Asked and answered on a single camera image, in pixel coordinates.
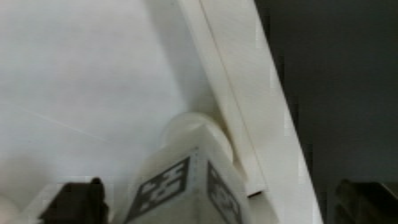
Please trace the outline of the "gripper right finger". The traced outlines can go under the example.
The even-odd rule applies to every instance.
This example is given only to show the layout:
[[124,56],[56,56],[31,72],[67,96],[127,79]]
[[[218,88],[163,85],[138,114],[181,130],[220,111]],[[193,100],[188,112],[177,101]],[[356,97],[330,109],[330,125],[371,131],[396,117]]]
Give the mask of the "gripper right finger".
[[342,179],[333,195],[332,224],[398,224],[398,182]]

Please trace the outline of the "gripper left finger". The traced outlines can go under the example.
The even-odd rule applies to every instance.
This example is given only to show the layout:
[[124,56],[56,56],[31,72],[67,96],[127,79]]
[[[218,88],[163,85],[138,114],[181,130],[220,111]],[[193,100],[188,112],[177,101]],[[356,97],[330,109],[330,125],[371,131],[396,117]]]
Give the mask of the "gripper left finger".
[[104,185],[99,178],[63,184],[38,220],[42,224],[108,224]]

